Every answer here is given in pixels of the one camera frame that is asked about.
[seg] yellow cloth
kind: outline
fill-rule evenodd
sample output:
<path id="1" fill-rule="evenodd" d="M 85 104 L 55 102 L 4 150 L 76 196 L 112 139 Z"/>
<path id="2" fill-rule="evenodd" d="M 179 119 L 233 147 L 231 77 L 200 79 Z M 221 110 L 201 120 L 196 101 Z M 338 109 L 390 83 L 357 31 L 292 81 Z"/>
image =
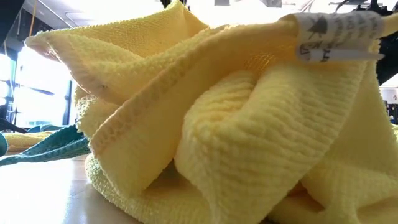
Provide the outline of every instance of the yellow cloth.
<path id="1" fill-rule="evenodd" d="M 8 142 L 8 151 L 24 151 L 37 143 L 43 141 L 53 131 L 45 131 L 41 133 L 6 133 L 4 137 Z"/>
<path id="2" fill-rule="evenodd" d="M 210 29 L 174 1 L 26 43 L 71 70 L 87 175 L 144 223 L 397 223 L 375 62 L 303 63 L 298 30 L 292 16 Z"/>

